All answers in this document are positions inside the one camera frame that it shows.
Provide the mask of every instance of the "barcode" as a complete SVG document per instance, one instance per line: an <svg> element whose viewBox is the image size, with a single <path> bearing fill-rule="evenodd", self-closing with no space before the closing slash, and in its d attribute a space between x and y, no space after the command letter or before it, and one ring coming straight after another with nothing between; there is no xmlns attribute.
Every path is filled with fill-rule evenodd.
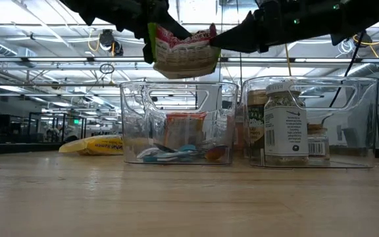
<svg viewBox="0 0 379 237"><path fill-rule="evenodd" d="M266 131L266 144L268 146L274 146L274 130Z"/></svg>
<svg viewBox="0 0 379 237"><path fill-rule="evenodd" d="M326 155L324 143L309 143L309 155Z"/></svg>

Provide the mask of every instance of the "white label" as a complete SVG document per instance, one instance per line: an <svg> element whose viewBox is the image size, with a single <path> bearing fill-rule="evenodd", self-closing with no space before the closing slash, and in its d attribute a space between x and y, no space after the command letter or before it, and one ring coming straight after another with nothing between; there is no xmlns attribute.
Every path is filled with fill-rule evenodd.
<svg viewBox="0 0 379 237"><path fill-rule="evenodd" d="M307 112L294 107L265 110L266 155L308 155Z"/></svg>
<svg viewBox="0 0 379 237"><path fill-rule="evenodd" d="M309 155L326 155L326 144L324 142L312 142L308 144Z"/></svg>

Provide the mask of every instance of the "jar label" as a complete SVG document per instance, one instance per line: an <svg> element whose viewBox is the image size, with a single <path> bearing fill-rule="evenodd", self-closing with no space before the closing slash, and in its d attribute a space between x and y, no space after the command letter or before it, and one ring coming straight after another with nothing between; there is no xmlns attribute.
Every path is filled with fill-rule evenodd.
<svg viewBox="0 0 379 237"><path fill-rule="evenodd" d="M297 107L265 110L266 155L308 156L307 112Z"/></svg>
<svg viewBox="0 0 379 237"><path fill-rule="evenodd" d="M308 150L309 155L326 155L326 140L309 139Z"/></svg>
<svg viewBox="0 0 379 237"><path fill-rule="evenodd" d="M251 144L254 144L256 141L259 141L264 137L264 105L248 106L248 117L249 137Z"/></svg>

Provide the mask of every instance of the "plastic bin handle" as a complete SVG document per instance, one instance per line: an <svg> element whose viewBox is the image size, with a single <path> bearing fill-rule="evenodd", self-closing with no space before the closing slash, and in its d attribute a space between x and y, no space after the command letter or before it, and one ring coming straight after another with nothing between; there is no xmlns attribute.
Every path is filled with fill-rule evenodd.
<svg viewBox="0 0 379 237"><path fill-rule="evenodd" d="M342 89L342 88L350 88L353 90L352 94L349 96L349 98L347 98L347 101L346 101L346 104L343 106L343 107L336 107L336 108L333 108L333 107L302 107L298 104L297 100L295 99L294 95L292 94L292 91L296 91L295 88L298 88L298 87L318 87L318 88L337 88L337 89ZM329 111L342 111L342 110L345 110L347 108L349 108L350 106L353 106L352 105L352 101L353 101L353 98L356 96L357 94L357 88L355 86L347 86L347 85L323 85L323 84L294 84L292 86L289 87L289 93L290 95L292 96L293 100L295 101L296 103L296 106L298 106L300 109L306 109L306 110L329 110Z"/></svg>
<svg viewBox="0 0 379 237"><path fill-rule="evenodd" d="M157 106L159 105L156 105L155 102L152 100L152 93L153 92L165 92L165 91L169 91L169 90L173 90L174 92L190 92L191 94L194 95L194 97L196 97L197 99L198 98L198 95L197 95L197 92L203 92L205 93L205 98L203 99L203 101L201 102L200 106L197 106L197 109L159 109ZM158 112L162 112L162 111L191 111L191 112L200 112L200 110L202 110L202 108L204 107L204 104L205 102L207 101L207 98L210 96L210 93L208 90L204 90L204 89L185 89L185 88L171 88L169 90L166 90L166 89L150 89L150 90L147 90L145 92L145 96L143 97L143 102L145 104L146 107L150 107L152 108L153 110L155 111L158 111Z"/></svg>

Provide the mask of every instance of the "bottle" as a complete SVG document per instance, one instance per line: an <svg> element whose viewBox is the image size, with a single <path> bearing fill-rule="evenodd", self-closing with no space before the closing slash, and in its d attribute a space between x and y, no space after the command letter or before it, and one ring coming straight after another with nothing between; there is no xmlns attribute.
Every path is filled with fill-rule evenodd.
<svg viewBox="0 0 379 237"><path fill-rule="evenodd" d="M263 165L264 162L264 106L268 98L265 90L253 90L248 92L247 103L247 127L249 137L246 137L248 149L245 153L249 154L252 165Z"/></svg>
<svg viewBox="0 0 379 237"><path fill-rule="evenodd" d="M266 88L265 165L305 166L308 163L307 112L293 82Z"/></svg>
<svg viewBox="0 0 379 237"><path fill-rule="evenodd" d="M311 165L330 164L330 144L326 135L327 128L322 124L308 124L308 150Z"/></svg>

